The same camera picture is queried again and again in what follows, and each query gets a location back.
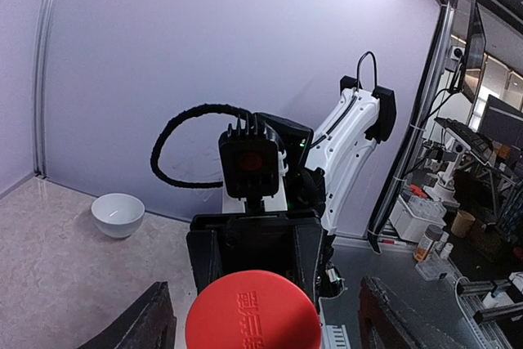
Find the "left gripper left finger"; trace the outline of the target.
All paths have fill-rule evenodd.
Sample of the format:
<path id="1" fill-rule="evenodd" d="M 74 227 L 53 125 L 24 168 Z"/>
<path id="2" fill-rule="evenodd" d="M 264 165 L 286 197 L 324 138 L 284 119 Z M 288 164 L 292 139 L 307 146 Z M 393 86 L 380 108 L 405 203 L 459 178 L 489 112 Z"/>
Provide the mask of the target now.
<path id="1" fill-rule="evenodd" d="M 157 281 L 79 348 L 174 348 L 176 328 L 168 282 Z"/>

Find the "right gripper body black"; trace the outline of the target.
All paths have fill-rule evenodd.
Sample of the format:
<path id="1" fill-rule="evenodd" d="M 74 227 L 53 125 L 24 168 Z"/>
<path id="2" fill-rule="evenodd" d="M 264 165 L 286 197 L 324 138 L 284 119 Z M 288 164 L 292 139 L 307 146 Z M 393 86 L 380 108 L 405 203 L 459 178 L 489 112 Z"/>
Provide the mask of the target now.
<path id="1" fill-rule="evenodd" d="M 262 270 L 283 276 L 308 296 L 331 294 L 331 238 L 310 209 L 197 215 L 186 243 L 198 292 L 225 275 Z"/>

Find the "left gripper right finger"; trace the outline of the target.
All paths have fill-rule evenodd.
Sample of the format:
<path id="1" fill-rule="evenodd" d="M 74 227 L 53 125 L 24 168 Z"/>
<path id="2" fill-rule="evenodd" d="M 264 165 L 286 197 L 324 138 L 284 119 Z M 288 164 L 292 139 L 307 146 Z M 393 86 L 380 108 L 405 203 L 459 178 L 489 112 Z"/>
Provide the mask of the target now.
<path id="1" fill-rule="evenodd" d="M 358 319 L 363 348 L 460 348 L 462 344 L 430 324 L 378 277 L 360 281 Z"/>

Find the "red pill bottle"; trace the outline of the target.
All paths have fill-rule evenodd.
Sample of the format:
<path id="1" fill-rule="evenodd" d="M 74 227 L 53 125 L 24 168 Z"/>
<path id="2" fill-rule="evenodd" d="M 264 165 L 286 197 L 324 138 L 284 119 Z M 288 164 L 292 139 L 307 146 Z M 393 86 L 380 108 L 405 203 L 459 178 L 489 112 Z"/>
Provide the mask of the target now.
<path id="1" fill-rule="evenodd" d="M 318 312 L 281 275 L 241 271 L 212 282 L 186 320 L 188 348 L 319 348 Z"/>

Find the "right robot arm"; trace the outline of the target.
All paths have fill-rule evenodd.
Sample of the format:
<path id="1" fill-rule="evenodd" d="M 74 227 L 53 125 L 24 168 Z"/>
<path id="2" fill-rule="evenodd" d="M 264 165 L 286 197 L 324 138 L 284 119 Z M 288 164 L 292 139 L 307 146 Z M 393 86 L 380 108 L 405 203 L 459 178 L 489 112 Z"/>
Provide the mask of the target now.
<path id="1" fill-rule="evenodd" d="M 392 90 L 351 77 L 320 128 L 265 113 L 240 115 L 219 137 L 222 211 L 200 214 L 186 237 L 198 290 L 225 275 L 282 275 L 311 300 L 344 287 L 332 263 L 342 206 L 396 121 Z"/>

